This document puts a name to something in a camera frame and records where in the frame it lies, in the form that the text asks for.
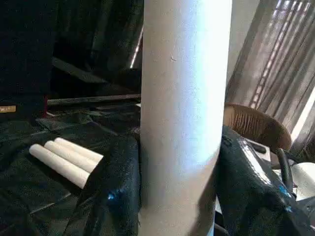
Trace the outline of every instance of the white roll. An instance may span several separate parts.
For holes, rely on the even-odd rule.
[[[84,187],[89,177],[88,172],[73,165],[41,145],[34,144],[31,146],[30,154],[80,188]]]
[[[63,138],[56,138],[55,139],[55,143],[61,144],[62,146],[71,149],[79,154],[81,154],[82,156],[85,156],[87,158],[89,158],[90,160],[98,163],[103,156],[101,154],[98,154],[94,151],[91,151],[85,147],[79,146],[77,144],[74,144],[68,140],[65,140]]]
[[[89,173],[91,173],[97,165],[95,161],[53,141],[48,141],[44,147]]]

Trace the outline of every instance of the black plastic sheet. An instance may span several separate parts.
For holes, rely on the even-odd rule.
[[[138,230],[138,143],[114,135],[88,116],[25,122],[26,134],[0,139],[0,236],[135,236]],[[0,130],[10,132],[8,123]],[[63,137],[104,158],[79,189],[29,154]]]
[[[310,236],[295,198],[248,142],[223,127],[218,198],[231,236]]]

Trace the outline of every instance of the black trash bag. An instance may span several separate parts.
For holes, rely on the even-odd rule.
[[[311,236],[315,231],[295,198],[236,132],[224,126],[218,198],[230,236]]]

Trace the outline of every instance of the white object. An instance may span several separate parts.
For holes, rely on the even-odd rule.
[[[315,164],[303,162],[291,167],[293,182],[297,185],[296,200],[315,196]]]
[[[80,188],[84,187],[89,177],[88,172],[64,160],[41,145],[32,145],[30,154]]]
[[[61,144],[62,146],[71,149],[79,154],[81,154],[82,156],[85,156],[87,158],[89,158],[90,160],[98,163],[103,156],[101,154],[98,154],[94,151],[91,151],[85,147],[79,146],[77,144],[74,144],[68,140],[65,140],[63,138],[56,138],[55,139],[55,143]]]
[[[53,141],[48,141],[44,147],[89,173],[91,173],[97,165],[97,163],[91,159]]]
[[[199,206],[215,204],[231,4],[145,0],[140,236],[212,234]]]

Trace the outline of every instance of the wall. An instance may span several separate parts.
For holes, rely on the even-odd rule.
[[[247,32],[258,7],[259,0],[233,0],[231,33],[227,66],[227,83],[229,82],[238,55],[243,47]]]

